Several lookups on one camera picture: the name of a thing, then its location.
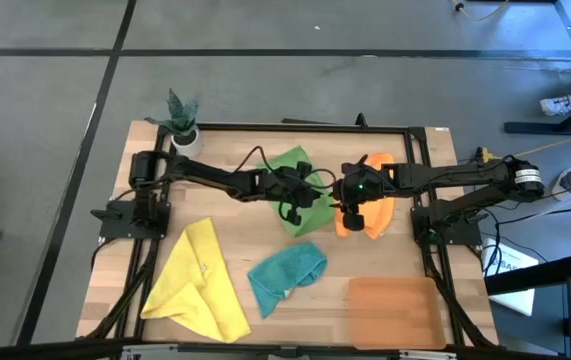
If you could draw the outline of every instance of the teal cloth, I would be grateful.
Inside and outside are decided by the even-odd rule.
[[[327,258],[312,243],[293,246],[256,265],[247,277],[263,319],[296,286],[315,283],[326,266]]]
[[[288,152],[279,155],[273,159],[268,160],[269,166],[272,169],[277,169],[281,166],[291,166],[293,168],[296,167],[299,161],[304,161],[306,163],[310,163],[309,157],[303,150],[302,147],[297,146]],[[256,165],[258,168],[265,169],[266,166],[262,162]],[[320,176],[317,173],[311,174],[308,176],[305,181],[310,184],[314,184],[317,186],[323,186],[323,181],[321,180]],[[332,205],[332,198],[329,196],[329,191],[326,189],[315,189],[321,192],[323,195],[314,201],[314,205],[310,208],[298,208],[297,212],[298,215],[301,216],[301,223],[300,225],[296,226],[292,223],[289,223],[283,219],[281,220],[281,224],[285,228],[285,230],[290,233],[292,236],[301,236],[307,234],[310,231],[314,231],[319,227],[327,224],[328,222],[334,219],[334,208],[330,207]],[[278,216],[278,202],[271,201],[270,205],[276,212],[276,216]],[[287,214],[289,209],[292,206],[290,204],[283,204],[283,214]]]

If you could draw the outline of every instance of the orange cloth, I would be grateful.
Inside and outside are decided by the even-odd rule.
[[[394,157],[390,154],[376,153],[369,155],[365,160],[365,165],[369,165],[376,170],[381,169],[382,164],[394,162]],[[365,218],[365,229],[363,231],[372,239],[378,238],[387,228],[394,216],[394,198],[386,198],[377,201],[369,201],[360,204],[358,212]],[[349,230],[343,226],[343,213],[336,209],[334,214],[334,224],[336,235],[348,237]]]

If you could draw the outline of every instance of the yellow cloth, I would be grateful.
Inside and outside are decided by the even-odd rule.
[[[141,312],[143,319],[164,317],[226,343],[251,332],[210,218],[185,228]]]

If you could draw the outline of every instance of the white pot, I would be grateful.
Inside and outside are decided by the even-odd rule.
[[[201,132],[197,127],[194,127],[194,131],[196,131],[196,138],[194,141],[192,141],[191,144],[188,145],[177,144],[176,140],[174,140],[174,135],[170,137],[178,155],[192,157],[198,155],[201,152],[201,149],[203,149],[203,138],[201,137]]]

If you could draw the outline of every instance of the wooden tabletop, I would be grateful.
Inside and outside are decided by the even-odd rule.
[[[129,189],[127,184],[132,154],[151,150],[156,126],[134,121],[125,144],[114,195]],[[432,166],[456,164],[449,130],[427,128],[427,143]],[[233,170],[256,145],[262,145],[268,158],[301,145],[311,163],[340,175],[340,165],[356,162],[363,154],[386,152],[396,162],[406,162],[403,137],[389,134],[334,134],[256,131],[202,131],[204,148],[193,160],[226,170]],[[418,143],[414,151],[420,159]],[[248,161],[254,167],[258,155]],[[461,188],[439,189],[438,197],[453,199],[463,194]],[[220,190],[197,184],[172,184],[169,201],[172,214],[168,234],[161,242],[154,279],[160,274],[183,228],[211,217],[232,284],[250,324],[252,333],[239,343],[350,345],[347,331],[347,283],[354,277],[423,277],[424,268],[418,246],[413,241],[409,209],[411,199],[396,199],[394,218],[385,235],[377,240],[364,233],[338,238],[333,222],[304,236],[294,238],[281,226],[278,215],[266,202],[240,203]],[[281,250],[310,241],[328,259],[325,273],[312,286],[297,288],[266,319],[261,319],[247,273],[255,265]],[[77,335],[93,330],[122,293],[131,255],[132,240],[117,240],[98,254]],[[449,258],[458,301],[472,321],[491,341],[497,343],[496,331],[478,259],[463,246],[449,246]],[[439,299],[448,343],[452,343],[449,315]],[[137,301],[130,308],[126,335],[133,333]],[[213,342],[169,319],[147,320],[144,339],[167,342]]]

